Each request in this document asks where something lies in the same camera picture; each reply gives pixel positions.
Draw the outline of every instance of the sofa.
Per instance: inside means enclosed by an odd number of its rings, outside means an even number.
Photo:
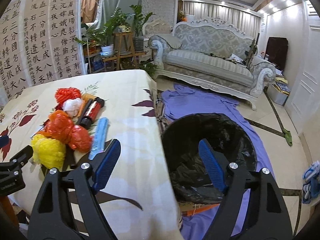
[[[167,76],[233,95],[250,101],[256,110],[263,88],[275,82],[274,65],[257,56],[247,67],[225,60],[232,54],[246,60],[253,39],[219,18],[180,22],[172,34],[155,34],[149,39],[158,68],[154,78]]]

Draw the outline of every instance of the patterned wallpaper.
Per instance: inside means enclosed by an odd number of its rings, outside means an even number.
[[[153,12],[156,15],[150,17],[149,22],[161,18],[174,26],[175,0],[142,0],[142,13]]]

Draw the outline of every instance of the white plastic box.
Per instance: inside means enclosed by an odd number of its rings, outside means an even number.
[[[287,99],[287,95],[279,92],[273,85],[269,85],[267,94],[278,105],[283,105]]]

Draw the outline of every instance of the silver screw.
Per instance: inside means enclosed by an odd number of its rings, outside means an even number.
[[[83,169],[83,170],[86,170],[87,168],[89,168],[90,167],[90,164],[89,163],[82,163],[81,164],[81,169]]]
[[[229,164],[229,167],[235,170],[235,169],[238,168],[238,164],[236,164],[236,163],[230,163],[230,164]]]
[[[57,169],[56,168],[52,168],[50,169],[49,173],[52,175],[52,174],[55,174],[57,172]]]
[[[263,172],[264,174],[269,174],[269,173],[270,173],[270,171],[269,171],[268,168],[263,168],[263,169],[262,169],[262,172]]]

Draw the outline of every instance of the striped seat cushion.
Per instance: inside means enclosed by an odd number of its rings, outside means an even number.
[[[253,83],[253,76],[245,67],[200,52],[176,49],[166,55],[166,63],[214,75],[247,87]]]

